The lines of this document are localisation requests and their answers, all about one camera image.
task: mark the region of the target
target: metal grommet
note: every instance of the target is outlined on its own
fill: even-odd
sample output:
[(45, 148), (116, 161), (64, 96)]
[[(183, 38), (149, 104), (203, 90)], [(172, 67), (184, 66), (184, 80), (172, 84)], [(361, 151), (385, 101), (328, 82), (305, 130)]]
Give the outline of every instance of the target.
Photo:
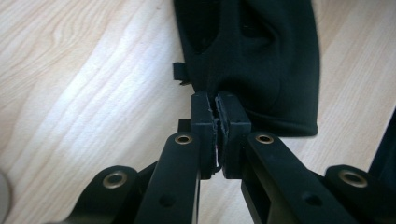
[(274, 142), (274, 138), (266, 134), (257, 135), (256, 140), (262, 144), (271, 144)]
[(181, 145), (187, 145), (188, 143), (192, 142), (192, 137), (182, 134), (175, 138), (175, 142)]
[(340, 179), (346, 182), (348, 185), (351, 185), (356, 188), (366, 188), (367, 187), (367, 180), (353, 171), (342, 170), (338, 173)]
[(107, 189), (116, 189), (125, 184), (127, 175), (123, 171), (115, 171), (103, 179), (103, 186)]

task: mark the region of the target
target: light wood grain surface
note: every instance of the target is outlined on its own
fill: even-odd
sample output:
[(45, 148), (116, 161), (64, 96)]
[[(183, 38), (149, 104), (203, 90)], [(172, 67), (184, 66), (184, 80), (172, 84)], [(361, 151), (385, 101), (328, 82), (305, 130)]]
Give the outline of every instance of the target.
[[(367, 170), (396, 106), (396, 1), (315, 0), (318, 136), (284, 139), (310, 169)], [(6, 223), (66, 218), (101, 170), (141, 170), (190, 117), (172, 1), (0, 1)], [(251, 223), (240, 181), (202, 181), (200, 223)]]

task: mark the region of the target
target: wooden table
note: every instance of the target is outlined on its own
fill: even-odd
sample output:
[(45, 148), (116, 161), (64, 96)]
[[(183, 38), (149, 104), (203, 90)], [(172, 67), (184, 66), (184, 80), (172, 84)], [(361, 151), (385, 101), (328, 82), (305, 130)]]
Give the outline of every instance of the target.
[[(284, 139), (309, 168), (367, 170), (396, 106), (396, 1), (313, 1), (318, 136)], [(0, 2), (0, 170), (6, 223), (68, 216), (101, 170), (158, 160), (190, 117), (172, 1)], [(240, 181), (202, 181), (200, 223), (249, 223)]]

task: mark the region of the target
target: black cloth bag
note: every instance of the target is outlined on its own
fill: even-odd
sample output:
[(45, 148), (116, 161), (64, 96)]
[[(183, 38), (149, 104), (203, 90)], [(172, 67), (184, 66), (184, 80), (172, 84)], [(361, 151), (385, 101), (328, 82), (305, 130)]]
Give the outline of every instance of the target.
[(319, 50), (309, 0), (175, 0), (175, 79), (238, 96), (255, 130), (318, 132)]

